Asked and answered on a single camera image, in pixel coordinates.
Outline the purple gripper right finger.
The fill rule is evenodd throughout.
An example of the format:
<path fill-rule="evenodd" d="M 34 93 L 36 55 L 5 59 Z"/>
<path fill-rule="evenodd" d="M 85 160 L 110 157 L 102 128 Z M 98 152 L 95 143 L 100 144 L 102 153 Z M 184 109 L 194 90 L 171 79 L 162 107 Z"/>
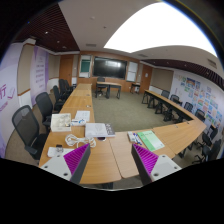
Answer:
<path fill-rule="evenodd" d="M 167 155 L 156 155 L 137 144 L 132 145 L 131 154 L 143 185 L 181 170 L 181 167 Z"/>

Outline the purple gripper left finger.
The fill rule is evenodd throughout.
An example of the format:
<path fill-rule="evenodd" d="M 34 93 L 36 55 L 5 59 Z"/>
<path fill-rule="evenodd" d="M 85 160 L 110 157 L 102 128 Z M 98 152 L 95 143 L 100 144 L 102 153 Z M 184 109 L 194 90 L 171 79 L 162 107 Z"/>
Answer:
<path fill-rule="evenodd" d="M 79 184 L 90 156 L 90 144 L 51 157 L 41 168 L 72 183 Z"/>

